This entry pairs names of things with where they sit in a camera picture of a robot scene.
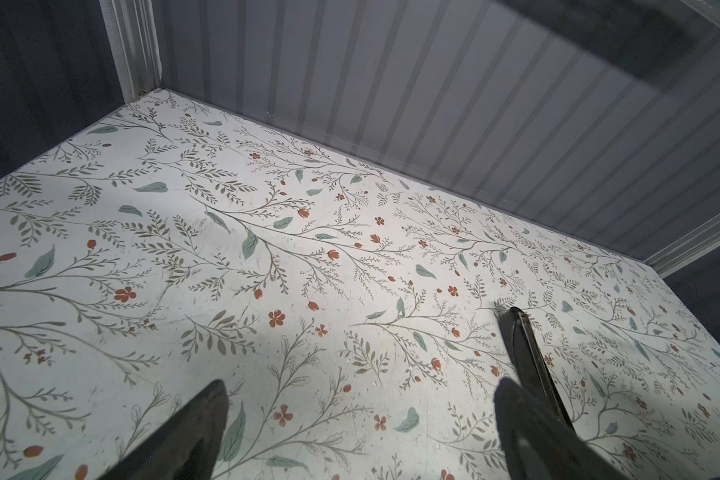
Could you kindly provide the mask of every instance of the gray wall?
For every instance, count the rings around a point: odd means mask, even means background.
[[[720,212],[720,31],[679,0],[155,7],[167,88],[502,210],[643,259]]]
[[[720,342],[720,247],[664,280]]]

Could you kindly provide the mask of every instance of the corrugated wall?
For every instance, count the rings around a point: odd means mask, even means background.
[[[167,88],[646,258],[720,212],[679,0],[156,0]]]

